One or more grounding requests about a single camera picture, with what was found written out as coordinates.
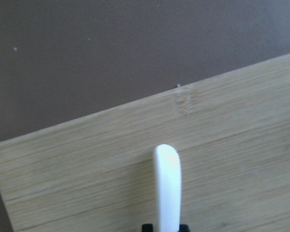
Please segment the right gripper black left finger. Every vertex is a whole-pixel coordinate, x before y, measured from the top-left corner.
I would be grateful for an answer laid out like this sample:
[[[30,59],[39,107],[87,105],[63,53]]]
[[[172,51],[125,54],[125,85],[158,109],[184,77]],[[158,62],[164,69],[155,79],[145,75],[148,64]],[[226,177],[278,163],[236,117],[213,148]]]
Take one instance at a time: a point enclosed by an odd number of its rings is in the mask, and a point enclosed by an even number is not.
[[[153,224],[143,224],[142,225],[142,232],[153,232]]]

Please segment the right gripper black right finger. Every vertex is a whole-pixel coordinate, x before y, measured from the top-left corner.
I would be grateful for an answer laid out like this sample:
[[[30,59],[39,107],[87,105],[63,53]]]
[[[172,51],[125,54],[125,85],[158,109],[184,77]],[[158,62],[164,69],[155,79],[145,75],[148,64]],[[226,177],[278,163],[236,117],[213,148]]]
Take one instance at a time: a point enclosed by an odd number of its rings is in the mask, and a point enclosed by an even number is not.
[[[180,224],[179,232],[190,232],[190,228],[187,224]]]

